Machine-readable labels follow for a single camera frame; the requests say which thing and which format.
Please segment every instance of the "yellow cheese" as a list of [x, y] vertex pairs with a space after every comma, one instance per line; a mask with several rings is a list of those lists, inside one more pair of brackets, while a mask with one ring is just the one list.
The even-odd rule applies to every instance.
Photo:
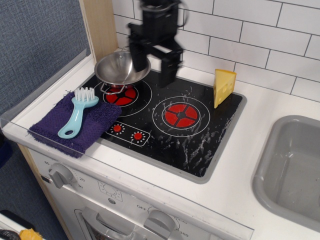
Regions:
[[31, 229], [25, 229], [20, 231], [19, 234], [21, 240], [42, 240], [42, 236], [34, 231], [32, 228]]
[[214, 75], [213, 94], [216, 109], [235, 89], [237, 74], [233, 71], [216, 69]]

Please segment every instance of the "sink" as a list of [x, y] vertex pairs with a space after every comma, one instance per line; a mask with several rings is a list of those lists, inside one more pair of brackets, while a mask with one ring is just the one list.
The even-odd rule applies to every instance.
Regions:
[[297, 115], [276, 121], [252, 184], [267, 210], [320, 232], [320, 121]]

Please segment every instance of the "wooden panel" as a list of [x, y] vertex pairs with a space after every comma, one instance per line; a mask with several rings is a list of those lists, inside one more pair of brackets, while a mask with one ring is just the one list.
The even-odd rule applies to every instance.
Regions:
[[118, 48], [112, 0], [79, 0], [94, 63]]
[[39, 185], [40, 185], [40, 187], [41, 187], [46, 199], [48, 200], [49, 204], [51, 205], [51, 207], [52, 207], [57, 219], [59, 220], [59, 222], [60, 222], [60, 224], [61, 224], [61, 226], [62, 226], [62, 228], [63, 228], [63, 230], [64, 230], [64, 232], [66, 234], [66, 236], [68, 237], [69, 240], [76, 240], [76, 239], [73, 239], [73, 237], [71, 236], [71, 234], [70, 234], [70, 232], [69, 232], [69, 230], [67, 228], [67, 225], [65, 224], [65, 221], [63, 220], [63, 218], [62, 218], [62, 216], [61, 216], [61, 214], [60, 214], [60, 212], [59, 212], [59, 210], [58, 210], [58, 208], [57, 208], [57, 206], [55, 204], [54, 199], [52, 198], [52, 196], [51, 196], [46, 184], [43, 182], [43, 180], [41, 178], [39, 170], [38, 170], [38, 168], [37, 168], [32, 156], [31, 156], [28, 148], [23, 146], [23, 145], [20, 145], [20, 144], [18, 144], [18, 146], [19, 146], [19, 148], [20, 148], [20, 150], [21, 150], [26, 162], [30, 166], [31, 171], [33, 172], [33, 175], [35, 176], [37, 182], [39, 183]]

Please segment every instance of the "black cooktop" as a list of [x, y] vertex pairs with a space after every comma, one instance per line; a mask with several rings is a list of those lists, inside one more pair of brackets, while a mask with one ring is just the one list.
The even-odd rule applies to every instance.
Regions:
[[[103, 93], [100, 87], [95, 88], [101, 101], [122, 109], [117, 121], [101, 136], [102, 142], [187, 179], [200, 180], [215, 168], [244, 97], [232, 93], [214, 109], [212, 86], [177, 77], [160, 88], [159, 79], [159, 72], [150, 71], [139, 84], [122, 93], [108, 95], [120, 89], [105, 87]], [[94, 75], [83, 87], [99, 83]]]

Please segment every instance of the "towel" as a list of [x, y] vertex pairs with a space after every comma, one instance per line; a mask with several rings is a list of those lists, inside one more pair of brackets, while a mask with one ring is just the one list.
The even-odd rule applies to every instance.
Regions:
[[74, 104], [71, 99], [74, 92], [63, 97], [48, 114], [29, 129], [29, 133], [39, 142], [74, 158], [80, 158], [99, 137], [107, 131], [121, 114], [121, 108], [115, 104], [98, 102], [85, 108], [81, 130], [71, 139], [58, 136], [59, 130], [69, 121]]

